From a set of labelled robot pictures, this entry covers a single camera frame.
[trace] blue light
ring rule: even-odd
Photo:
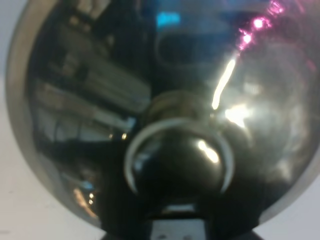
[[[178,25],[180,21],[180,14],[176,12],[160,12],[156,16],[156,23],[158,28],[168,25]]]

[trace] pink light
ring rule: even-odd
[[[246,44],[250,43],[251,40],[252,40],[252,38],[251,38],[250,35],[245,35],[245,36],[243,36],[243,41],[244,41]]]
[[[264,22],[261,18],[257,18],[253,21],[253,24],[255,26],[256,29],[260,29],[264,26]]]

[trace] white background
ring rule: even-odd
[[[0,240],[100,240],[101,230],[57,202],[24,161],[5,109],[5,68],[26,0],[0,0]],[[320,177],[294,204],[258,227],[265,240],[320,239]]]

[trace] reflective metal surface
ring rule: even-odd
[[[7,70],[17,141],[51,193],[117,232],[121,217],[135,226],[161,212],[125,179],[128,149],[157,122],[195,121],[225,139],[234,164],[197,211],[223,238],[252,229],[318,174],[319,11],[316,0],[31,0]]]

